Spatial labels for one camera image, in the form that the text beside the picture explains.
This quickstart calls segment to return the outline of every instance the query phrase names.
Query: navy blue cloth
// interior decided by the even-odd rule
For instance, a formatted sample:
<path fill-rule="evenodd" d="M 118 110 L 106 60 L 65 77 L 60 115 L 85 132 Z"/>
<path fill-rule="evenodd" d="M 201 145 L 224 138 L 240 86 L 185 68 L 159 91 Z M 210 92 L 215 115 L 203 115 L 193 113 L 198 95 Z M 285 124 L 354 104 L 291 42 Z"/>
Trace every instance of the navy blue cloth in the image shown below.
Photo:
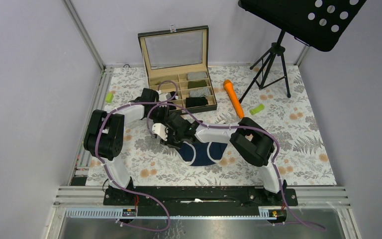
<path fill-rule="evenodd" d="M 207 146 L 209 143 L 195 143 L 193 144 L 196 152 L 195 160 L 190 166 L 208 166 L 215 164 L 210 160 L 207 155 Z M 209 153 L 212 159 L 220 160 L 228 144 L 212 142 L 210 145 Z M 185 162 L 191 162 L 194 157 L 193 149 L 186 143 L 182 144 L 180 149 L 177 149 L 182 159 Z"/>

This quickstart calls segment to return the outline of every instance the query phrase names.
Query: storage box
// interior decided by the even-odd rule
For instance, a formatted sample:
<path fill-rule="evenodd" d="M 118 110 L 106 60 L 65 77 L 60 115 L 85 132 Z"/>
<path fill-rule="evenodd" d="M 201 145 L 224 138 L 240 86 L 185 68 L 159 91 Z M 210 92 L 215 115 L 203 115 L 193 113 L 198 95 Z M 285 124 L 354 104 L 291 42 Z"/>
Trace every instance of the storage box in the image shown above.
<path fill-rule="evenodd" d="M 207 86 L 204 88 L 207 88 L 210 93 L 205 96 L 208 105 L 190 107 L 187 110 L 191 113 L 200 113 L 217 109 L 207 67 L 208 26 L 139 33 L 138 40 L 150 89 L 158 90 L 162 81 L 175 82 L 178 86 L 178 99 L 172 102 L 185 108 L 185 99 L 189 97 L 190 90 L 200 89 L 189 89 L 189 83 L 205 81 Z M 192 72 L 205 72 L 206 77 L 187 80 L 188 73 Z M 175 91 L 175 86 L 172 83 L 163 84 L 160 90 L 162 93 Z M 185 114 L 179 108 L 173 111 Z"/>

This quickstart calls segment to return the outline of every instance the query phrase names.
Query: lime green object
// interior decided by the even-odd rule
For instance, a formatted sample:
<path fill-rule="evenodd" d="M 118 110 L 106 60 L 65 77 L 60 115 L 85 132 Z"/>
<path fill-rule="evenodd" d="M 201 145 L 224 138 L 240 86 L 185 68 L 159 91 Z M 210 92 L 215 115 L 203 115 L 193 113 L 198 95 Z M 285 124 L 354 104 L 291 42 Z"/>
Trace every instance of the lime green object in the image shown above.
<path fill-rule="evenodd" d="M 250 110 L 250 114 L 253 116 L 255 115 L 256 113 L 260 112 L 264 110 L 264 105 L 263 104 L 260 104 L 259 106 L 257 106 L 256 108 Z"/>
<path fill-rule="evenodd" d="M 113 100 L 113 94 L 112 93 L 107 94 L 106 100 L 105 100 L 106 103 L 111 103 L 112 100 Z"/>

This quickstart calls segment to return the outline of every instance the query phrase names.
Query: orange toy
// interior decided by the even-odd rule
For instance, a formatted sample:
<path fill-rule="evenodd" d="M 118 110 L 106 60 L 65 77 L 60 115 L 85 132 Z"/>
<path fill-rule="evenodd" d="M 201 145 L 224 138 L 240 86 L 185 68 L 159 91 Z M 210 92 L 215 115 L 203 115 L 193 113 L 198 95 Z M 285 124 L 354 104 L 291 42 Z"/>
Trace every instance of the orange toy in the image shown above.
<path fill-rule="evenodd" d="M 233 107 L 235 108 L 236 114 L 239 116 L 239 118 L 242 119 L 245 116 L 244 111 L 242 110 L 238 97 L 236 97 L 235 91 L 233 90 L 232 82 L 230 80 L 226 80 L 225 82 L 223 82 L 223 88 L 228 93 L 229 98 L 231 99 L 231 102 L 233 104 Z"/>

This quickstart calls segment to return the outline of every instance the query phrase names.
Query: black tripod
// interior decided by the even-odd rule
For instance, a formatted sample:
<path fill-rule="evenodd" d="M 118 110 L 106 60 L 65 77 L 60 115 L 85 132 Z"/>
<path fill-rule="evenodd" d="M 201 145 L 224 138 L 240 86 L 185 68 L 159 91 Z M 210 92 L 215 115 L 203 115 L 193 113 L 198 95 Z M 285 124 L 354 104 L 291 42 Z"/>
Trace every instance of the black tripod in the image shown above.
<path fill-rule="evenodd" d="M 267 57 L 266 61 L 261 66 L 260 70 L 257 72 L 257 74 L 254 77 L 253 81 L 251 82 L 250 86 L 247 88 L 245 93 L 239 99 L 239 103 L 242 102 L 242 100 L 247 95 L 247 93 L 250 91 L 250 89 L 251 89 L 251 87 L 253 86 L 254 83 L 256 83 L 258 85 L 259 89 L 261 90 L 261 89 L 266 88 L 267 86 L 270 86 L 270 85 L 280 81 L 281 79 L 285 79 L 287 97 L 290 98 L 289 82 L 287 81 L 287 73 L 286 73 L 286 65 L 285 65 L 285 57 L 284 57 L 285 48 L 281 46 L 281 42 L 283 40 L 284 35 L 285 35 L 285 31 L 282 30 L 280 35 L 279 35 L 278 41 L 277 42 L 273 42 L 272 43 L 272 47 L 270 47 L 270 49 L 266 53 L 264 53 L 264 55 L 262 57 L 260 57 L 260 59 L 258 59 L 256 61 L 256 63 L 254 63 L 254 65 L 252 65 L 250 67 L 250 70 L 252 70 L 261 60 L 263 60 L 267 56 L 267 54 L 269 55 Z M 276 55 L 280 56 L 281 59 L 282 59 L 282 66 L 283 66 L 284 76 L 265 86 L 264 83 L 266 82 L 267 76 L 268 76 L 268 74 L 270 72 L 270 69 L 272 68 L 273 61 L 275 60 Z M 267 65 L 266 73 L 263 75 L 263 79 L 261 80 L 261 84 L 260 84 L 260 83 L 258 83 L 257 78 L 263 72 L 263 69 L 266 67 L 266 65 Z"/>

